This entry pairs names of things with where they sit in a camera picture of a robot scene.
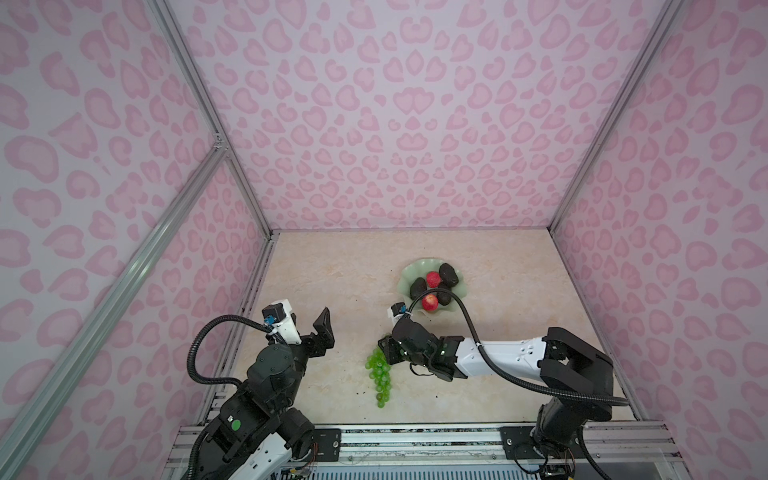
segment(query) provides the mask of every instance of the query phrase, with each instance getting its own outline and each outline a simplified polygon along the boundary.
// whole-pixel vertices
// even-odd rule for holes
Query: black mounting bracket
[[[315,429],[316,462],[338,462],[341,450],[340,429]]]
[[[514,460],[517,455],[518,460],[541,460],[544,459],[534,450],[531,430],[533,427],[501,427],[499,433],[502,435],[502,447],[507,460]],[[584,458],[584,453],[576,441],[571,441],[568,446],[573,452],[575,458]]]

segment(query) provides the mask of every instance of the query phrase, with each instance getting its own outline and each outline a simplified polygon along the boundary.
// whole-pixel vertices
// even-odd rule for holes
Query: plastic grape bunch
[[[379,347],[376,347],[366,359],[366,369],[370,370],[368,377],[376,385],[376,401],[380,409],[383,409],[389,401],[389,392],[392,390],[392,379],[389,378],[391,368],[387,365],[384,352]]]

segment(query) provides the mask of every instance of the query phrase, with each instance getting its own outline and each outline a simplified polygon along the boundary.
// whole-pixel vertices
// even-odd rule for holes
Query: green plate
[[[440,260],[439,258],[422,258],[421,260],[417,260],[408,265],[406,268],[402,269],[402,272],[400,273],[400,281],[397,283],[397,293],[402,295],[402,301],[406,303],[406,306],[411,306],[411,303],[413,303],[413,300],[411,300],[410,297],[411,285],[413,282],[419,277],[426,279],[427,273],[438,271],[440,266],[444,263],[445,261]],[[465,296],[467,296],[467,285],[464,283],[464,275],[462,274],[461,270],[453,265],[453,263],[451,263],[451,266],[453,266],[453,269],[456,271],[456,276],[458,277],[458,285],[451,288],[451,291],[455,293],[459,298],[463,299]],[[437,310],[432,312],[426,312],[422,308],[422,303],[418,302],[413,308],[414,312],[417,310],[421,310],[422,313],[426,314],[437,313],[440,310],[455,312],[459,310],[459,308],[456,300],[453,300],[448,305],[438,305]]]

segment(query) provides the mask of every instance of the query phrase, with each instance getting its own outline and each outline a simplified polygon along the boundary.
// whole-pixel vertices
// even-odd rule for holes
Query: aluminum frame
[[[0,480],[12,480],[24,468],[221,162],[230,155],[221,146],[211,148],[136,250],[123,273],[61,354],[53,370],[16,416],[0,445]]]
[[[251,277],[248,280],[248,286],[243,294],[243,300],[240,302],[238,315],[250,318],[250,314],[259,298],[267,267],[272,260],[277,237],[278,234],[273,234],[272,238],[265,241],[264,245],[262,245],[257,264],[253,268]],[[242,323],[235,323],[230,328],[227,340],[224,342],[222,355],[214,370],[214,377],[230,376],[232,368],[237,364],[237,353],[240,351],[240,343],[245,336],[245,329],[246,326]],[[200,409],[195,416],[195,425],[203,425],[206,421],[210,420],[209,413],[211,409],[214,406],[221,406],[223,399],[227,397],[226,390],[226,385],[210,385],[206,388],[203,401],[200,403]]]
[[[581,301],[581,306],[584,307],[584,312],[587,314],[589,323],[592,325],[592,329],[594,330],[595,335],[598,337],[598,341],[600,342],[603,352],[607,353],[612,359],[616,359],[614,350],[611,348],[611,343],[608,341],[608,337],[605,335],[605,331],[603,331],[602,325],[598,322],[597,316],[594,314],[592,308],[590,307],[590,303],[587,300],[587,295],[576,282],[574,272],[568,265],[568,262],[565,259],[565,255],[563,255],[562,250],[560,250],[558,243],[554,241],[554,234],[552,237],[552,243],[554,244],[554,249],[557,250],[558,255],[560,256],[560,260],[565,267],[565,271],[568,272],[568,278],[571,280],[571,285],[573,285],[574,290],[576,290],[576,295]],[[624,367],[621,366],[620,362],[614,361],[614,377],[616,377],[616,380],[619,382],[619,386],[624,392],[624,396],[627,397],[629,406],[632,409],[632,413],[634,414],[635,418],[638,420],[650,420],[648,411],[643,406],[643,403],[640,401],[637,393],[635,393],[634,388],[629,381],[629,377],[627,377],[627,373],[624,371]]]
[[[270,225],[259,205],[256,191],[253,189],[253,185],[248,181],[248,177],[237,156],[237,152],[231,147],[227,129],[221,121],[221,117],[216,110],[213,99],[205,86],[203,77],[197,68],[197,64],[195,64],[195,61],[192,58],[190,49],[187,47],[187,43],[184,40],[184,34],[181,31],[181,27],[179,26],[179,22],[176,19],[173,9],[168,4],[167,0],[145,1],[154,14],[157,26],[163,32],[163,36],[168,42],[168,46],[173,52],[184,78],[190,85],[192,95],[200,105],[200,111],[205,117],[211,133],[217,141],[222,144],[222,147],[229,150],[231,153],[228,160],[230,169],[237,182],[237,187],[246,199],[248,208],[251,210],[253,217],[256,218],[257,223],[259,224],[262,236],[264,238],[270,238],[272,230],[270,229]]]
[[[592,167],[600,159],[603,147],[607,143],[608,138],[610,138],[619,121],[621,121],[621,118],[624,116],[624,112],[629,107],[632,97],[640,87],[646,73],[648,73],[651,65],[661,53],[661,49],[670,37],[676,22],[680,21],[682,18],[680,13],[684,10],[684,7],[688,2],[689,0],[667,0],[666,3],[662,5],[661,13],[651,27],[650,33],[646,37],[640,52],[637,54],[637,57],[627,74],[626,80],[624,80],[624,83],[621,85],[621,89],[617,93],[616,99],[611,104],[611,108],[608,110],[605,120],[587,149],[587,152],[584,155],[584,160],[581,162],[581,165],[568,185],[568,188],[565,189],[563,200],[560,202],[560,205],[558,205],[558,209],[554,212],[552,222],[549,224],[549,230],[553,232],[553,234],[562,225],[563,219],[568,215],[568,211],[571,209],[571,205],[574,203],[581,187],[587,180],[587,176]]]
[[[338,462],[323,462],[320,469],[353,474],[361,467],[437,465],[514,466],[505,457],[499,429],[532,427],[516,423],[428,423],[380,425],[318,425],[341,429]],[[189,452],[203,427],[180,429],[161,478],[178,478],[186,468]],[[661,478],[690,480],[672,434],[662,422],[589,422],[584,429],[588,450],[600,462],[654,464]],[[586,464],[577,458],[578,464]],[[537,461],[520,461],[536,465]]]

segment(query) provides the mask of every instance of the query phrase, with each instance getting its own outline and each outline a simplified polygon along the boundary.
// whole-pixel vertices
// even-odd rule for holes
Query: black cable
[[[229,383],[236,387],[239,387],[240,384],[242,383],[240,380],[234,377],[214,378],[214,377],[202,376],[200,373],[197,372],[197,366],[195,365],[195,361],[197,360],[197,351],[200,349],[200,345],[203,343],[205,336],[216,325],[224,322],[240,322],[245,325],[248,325],[251,328],[260,330],[265,333],[269,333],[273,329],[272,326],[261,325],[260,323],[256,323],[250,319],[245,318],[244,316],[239,316],[239,315],[222,315],[208,322],[200,330],[200,332],[194,337],[194,340],[192,341],[192,345],[190,346],[190,352],[187,354],[187,373],[189,374],[190,378],[197,383],[201,383],[203,385],[220,385],[224,383]]]
[[[581,452],[584,453],[584,457],[587,459],[587,462],[589,462],[589,465],[592,465],[592,468],[600,475],[603,480],[611,480],[611,477],[608,476],[607,473],[603,472],[603,469],[600,468],[598,463],[592,458],[592,455],[589,454],[587,451],[587,444],[584,442],[584,426],[582,425],[579,430],[576,431],[576,438],[578,439],[578,445],[581,447]]]
[[[203,430],[197,436],[190,450],[190,461],[187,467],[187,480],[195,480],[197,478],[197,460],[200,455],[200,446],[203,445],[203,440],[208,436],[208,432]]]
[[[464,306],[462,299],[460,299],[451,290],[446,290],[443,288],[431,288],[422,292],[421,294],[419,294],[419,296],[417,296],[413,300],[413,303],[411,303],[411,307],[408,309],[408,312],[411,313],[413,311],[413,307],[416,306],[419,300],[429,295],[430,293],[437,293],[437,292],[447,293],[450,296],[452,296],[454,300],[456,300],[456,302],[458,303],[458,307],[462,309],[462,313],[464,314],[464,319],[467,321],[467,326],[469,327],[469,332],[472,334],[472,339],[475,341],[475,344],[478,346],[478,351],[480,352],[480,356],[482,356],[482,359],[485,360],[485,363],[491,368],[491,370],[493,370],[496,373],[496,375],[502,377],[504,380],[514,383],[515,385],[520,386],[524,389],[531,390],[532,392],[542,393],[544,395],[550,395],[550,396],[558,397],[560,399],[566,399],[566,400],[571,400],[575,402],[606,403],[611,406],[628,406],[629,405],[629,401],[627,399],[622,399],[621,397],[607,396],[607,395],[593,395],[590,393],[578,393],[578,392],[571,392],[568,390],[552,389],[547,386],[542,386],[542,385],[537,385],[536,383],[527,382],[523,379],[520,379],[514,375],[510,375],[509,373],[505,372],[504,370],[499,368],[499,366],[496,365],[493,362],[493,360],[491,360],[491,357],[489,357],[488,354],[485,352],[485,347],[482,345],[482,343],[480,343],[477,330],[475,330],[475,325],[472,324],[472,319],[469,318],[469,312],[467,312],[467,308]]]
[[[538,473],[542,473],[544,471],[544,467],[547,466],[547,464],[549,463],[549,457],[545,456],[544,463],[540,464],[537,469],[526,470],[525,468],[523,468],[522,465],[520,465],[520,462],[518,461],[518,447],[520,445],[530,445],[531,447],[534,446],[533,443],[531,442],[520,442],[520,443],[516,443],[515,446],[512,447],[512,460],[515,460],[515,464],[518,466],[518,468],[529,475],[536,475]]]
[[[272,334],[272,338],[275,339],[276,342],[282,343],[283,345],[288,345],[288,342],[283,338],[282,335],[280,335],[278,332],[275,332]]]
[[[416,371],[413,369],[413,364],[409,363],[408,367],[411,369],[411,373],[416,376],[433,376],[434,373],[416,373]]]

